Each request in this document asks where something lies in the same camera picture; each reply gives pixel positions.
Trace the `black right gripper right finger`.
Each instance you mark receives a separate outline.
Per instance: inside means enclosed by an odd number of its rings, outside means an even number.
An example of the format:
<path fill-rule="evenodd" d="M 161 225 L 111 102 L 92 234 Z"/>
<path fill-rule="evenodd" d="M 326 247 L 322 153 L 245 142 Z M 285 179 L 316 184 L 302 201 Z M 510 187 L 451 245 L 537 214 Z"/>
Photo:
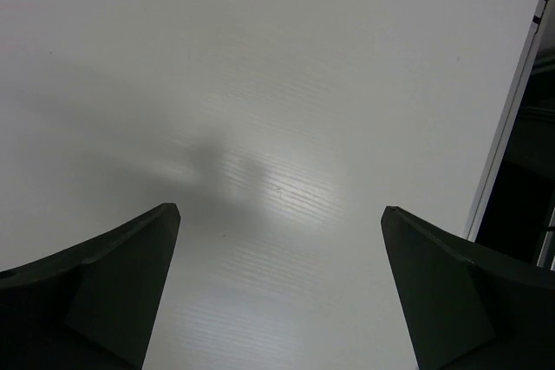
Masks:
<path fill-rule="evenodd" d="M 382 235 L 420 369 L 552 369 L 554 273 L 387 207 Z"/>

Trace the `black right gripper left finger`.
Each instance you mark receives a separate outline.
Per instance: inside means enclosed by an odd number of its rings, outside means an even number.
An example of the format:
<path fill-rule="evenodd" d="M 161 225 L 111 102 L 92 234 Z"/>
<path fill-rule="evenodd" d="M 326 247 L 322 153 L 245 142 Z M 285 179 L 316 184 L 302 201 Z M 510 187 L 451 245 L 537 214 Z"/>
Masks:
<path fill-rule="evenodd" d="M 140 369 L 180 228 L 176 204 L 1 273 L 3 369 Z"/>

